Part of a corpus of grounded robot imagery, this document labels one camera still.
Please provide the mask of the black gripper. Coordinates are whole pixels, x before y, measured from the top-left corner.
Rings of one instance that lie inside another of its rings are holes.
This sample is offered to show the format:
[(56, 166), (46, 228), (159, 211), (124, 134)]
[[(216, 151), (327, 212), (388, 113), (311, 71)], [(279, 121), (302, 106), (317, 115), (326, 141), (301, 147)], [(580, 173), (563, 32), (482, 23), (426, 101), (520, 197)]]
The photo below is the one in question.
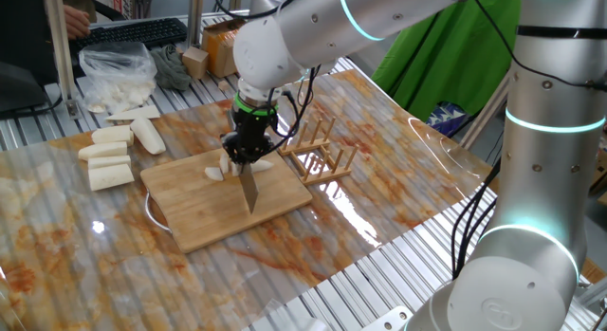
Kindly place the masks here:
[[(274, 115), (258, 116), (246, 112), (235, 114), (236, 131), (223, 134), (221, 142), (223, 149), (230, 160), (236, 164), (246, 164), (249, 161), (257, 161), (270, 153), (274, 143), (270, 137), (266, 137), (266, 129), (275, 121)], [(251, 144), (247, 147), (248, 160), (241, 155), (241, 145)]]

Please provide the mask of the bare person hand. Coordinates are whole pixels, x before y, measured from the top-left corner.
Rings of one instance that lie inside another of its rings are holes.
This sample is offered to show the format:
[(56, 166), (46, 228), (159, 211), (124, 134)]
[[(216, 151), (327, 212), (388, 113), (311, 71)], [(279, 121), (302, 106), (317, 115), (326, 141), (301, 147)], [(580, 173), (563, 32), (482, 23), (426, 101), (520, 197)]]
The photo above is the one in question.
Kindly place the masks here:
[(84, 38), (90, 34), (90, 21), (87, 12), (64, 5), (64, 16), (69, 40)]

